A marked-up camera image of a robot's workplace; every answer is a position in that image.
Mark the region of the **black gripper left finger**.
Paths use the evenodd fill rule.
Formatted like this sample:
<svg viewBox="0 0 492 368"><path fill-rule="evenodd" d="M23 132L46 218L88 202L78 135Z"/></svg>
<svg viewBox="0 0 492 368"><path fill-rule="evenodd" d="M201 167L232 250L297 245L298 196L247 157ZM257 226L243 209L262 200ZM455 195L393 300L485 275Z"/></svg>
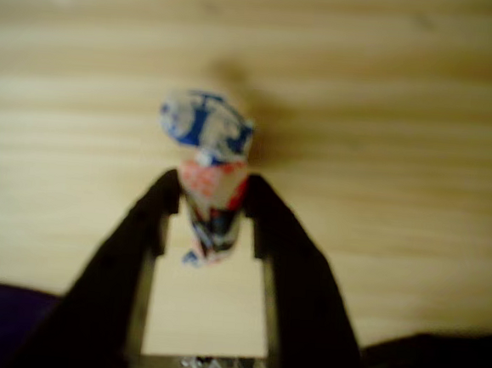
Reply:
<svg viewBox="0 0 492 368"><path fill-rule="evenodd" d="M156 260L178 213L176 170L164 172L99 246L8 368L139 368Z"/></svg>

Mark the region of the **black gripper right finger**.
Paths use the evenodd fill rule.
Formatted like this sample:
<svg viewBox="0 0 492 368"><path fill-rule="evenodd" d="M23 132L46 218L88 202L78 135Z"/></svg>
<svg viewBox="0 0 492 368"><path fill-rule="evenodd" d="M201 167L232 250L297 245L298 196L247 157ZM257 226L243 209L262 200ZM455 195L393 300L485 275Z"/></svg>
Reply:
<svg viewBox="0 0 492 368"><path fill-rule="evenodd" d="M268 368L366 368L331 267L266 179L247 185L263 264Z"/></svg>

